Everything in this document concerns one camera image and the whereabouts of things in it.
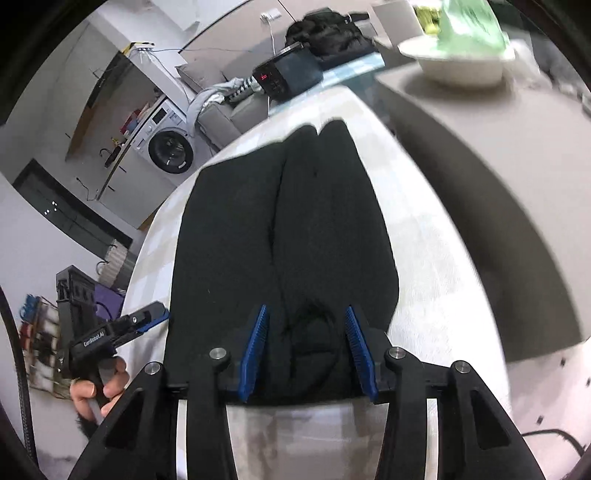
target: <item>black trousers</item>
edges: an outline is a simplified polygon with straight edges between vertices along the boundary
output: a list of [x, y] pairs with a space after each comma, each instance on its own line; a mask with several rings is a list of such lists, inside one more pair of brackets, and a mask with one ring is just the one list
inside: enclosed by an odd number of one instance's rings
[[358, 395], [345, 309], [360, 304], [387, 330], [397, 301], [384, 219], [345, 123], [301, 127], [197, 178], [174, 265], [169, 382], [188, 382], [191, 359], [266, 304], [259, 401]]

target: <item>washing machine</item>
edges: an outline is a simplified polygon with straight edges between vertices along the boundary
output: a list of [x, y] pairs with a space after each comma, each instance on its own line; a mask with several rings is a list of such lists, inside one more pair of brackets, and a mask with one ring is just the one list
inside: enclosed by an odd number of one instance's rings
[[134, 135], [131, 148], [178, 186], [199, 169], [214, 152], [198, 131], [187, 133], [187, 117], [165, 98]]

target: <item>white tablecloth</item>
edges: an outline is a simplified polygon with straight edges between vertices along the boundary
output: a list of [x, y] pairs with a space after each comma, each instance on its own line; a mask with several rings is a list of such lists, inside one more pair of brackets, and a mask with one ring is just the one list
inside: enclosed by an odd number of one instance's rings
[[[259, 124], [208, 165], [285, 138], [303, 124], [317, 129], [342, 118], [374, 186], [400, 277], [400, 300], [388, 330], [394, 345], [419, 359], [449, 366], [472, 364], [507, 412], [508, 378], [484, 289], [439, 198], [398, 141], [345, 87], [307, 98]], [[139, 253], [124, 304], [130, 313], [152, 301], [170, 305], [178, 232], [199, 172], [162, 205]], [[167, 325], [125, 345], [119, 354], [132, 378], [149, 361], [162, 361]], [[177, 435], [177, 472], [186, 475], [183, 412]], [[368, 401], [302, 408], [229, 407], [238, 477], [254, 479], [371, 479], [384, 434], [386, 406]], [[437, 478], [437, 413], [428, 409], [427, 479]]]

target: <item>gray table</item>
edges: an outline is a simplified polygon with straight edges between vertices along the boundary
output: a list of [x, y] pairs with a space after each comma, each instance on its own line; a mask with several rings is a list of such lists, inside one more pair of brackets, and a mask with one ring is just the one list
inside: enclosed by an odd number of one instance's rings
[[554, 90], [376, 76], [398, 139], [450, 213], [487, 289], [507, 361], [591, 335], [591, 121]]

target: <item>bowl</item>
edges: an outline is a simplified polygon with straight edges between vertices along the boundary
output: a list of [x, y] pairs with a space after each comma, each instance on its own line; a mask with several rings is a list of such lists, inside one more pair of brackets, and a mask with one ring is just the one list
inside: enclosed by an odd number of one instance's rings
[[464, 88], [488, 88], [503, 78], [503, 67], [515, 60], [508, 46], [501, 54], [451, 54], [437, 48], [435, 35], [421, 35], [398, 45], [402, 55], [418, 61], [424, 74], [439, 83]]

